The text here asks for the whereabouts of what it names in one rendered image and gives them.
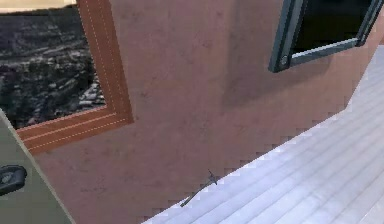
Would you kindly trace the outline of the dark grey framed window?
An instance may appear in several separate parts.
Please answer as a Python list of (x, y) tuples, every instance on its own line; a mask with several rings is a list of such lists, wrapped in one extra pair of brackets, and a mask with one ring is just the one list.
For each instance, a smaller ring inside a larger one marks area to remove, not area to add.
[(268, 70), (363, 46), (384, 0), (284, 0)]

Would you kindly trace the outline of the grey green room door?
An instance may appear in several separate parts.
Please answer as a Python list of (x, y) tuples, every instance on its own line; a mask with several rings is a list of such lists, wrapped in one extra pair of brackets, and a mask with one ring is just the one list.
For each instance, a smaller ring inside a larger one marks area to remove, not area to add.
[(20, 165), (25, 186), (0, 196), (0, 224), (76, 224), (47, 177), (0, 109), (0, 167)]

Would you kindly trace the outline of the orange framed wall picture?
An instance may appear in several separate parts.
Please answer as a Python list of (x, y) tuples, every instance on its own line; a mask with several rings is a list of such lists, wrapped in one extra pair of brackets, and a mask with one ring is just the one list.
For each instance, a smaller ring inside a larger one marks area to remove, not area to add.
[(32, 154), (133, 123), (110, 1), (0, 11), (0, 109)]

